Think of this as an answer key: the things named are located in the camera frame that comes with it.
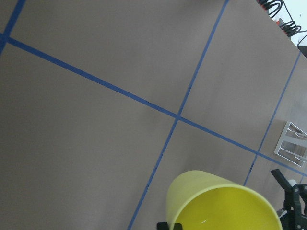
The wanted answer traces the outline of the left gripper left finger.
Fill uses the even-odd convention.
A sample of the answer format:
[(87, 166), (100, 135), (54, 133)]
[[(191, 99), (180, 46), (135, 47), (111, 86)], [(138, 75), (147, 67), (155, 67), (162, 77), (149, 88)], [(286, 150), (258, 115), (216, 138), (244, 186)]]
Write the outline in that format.
[(157, 230), (182, 230), (182, 225), (180, 223), (175, 223), (173, 227), (170, 227), (167, 222), (158, 222), (156, 224)]

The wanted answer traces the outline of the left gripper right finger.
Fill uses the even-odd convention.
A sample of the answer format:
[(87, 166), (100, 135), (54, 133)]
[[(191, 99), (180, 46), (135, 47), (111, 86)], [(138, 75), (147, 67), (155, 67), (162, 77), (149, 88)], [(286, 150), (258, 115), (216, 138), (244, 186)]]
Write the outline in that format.
[(305, 230), (307, 228), (307, 185), (287, 180), (279, 169), (271, 174), (284, 190), (283, 208), (277, 215), (284, 230)]

